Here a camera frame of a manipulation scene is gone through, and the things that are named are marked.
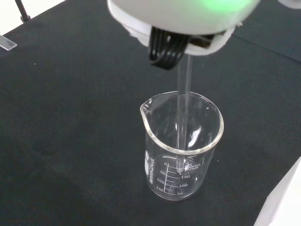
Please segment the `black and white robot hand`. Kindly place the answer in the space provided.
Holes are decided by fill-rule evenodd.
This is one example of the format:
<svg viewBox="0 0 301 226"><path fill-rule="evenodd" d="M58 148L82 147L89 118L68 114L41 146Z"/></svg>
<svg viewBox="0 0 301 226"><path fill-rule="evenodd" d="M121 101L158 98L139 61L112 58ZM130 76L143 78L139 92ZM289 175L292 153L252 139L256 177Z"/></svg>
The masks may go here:
<svg viewBox="0 0 301 226"><path fill-rule="evenodd" d="M149 61L173 69L183 55L219 51L257 0L109 0L108 10L131 36L148 48Z"/></svg>

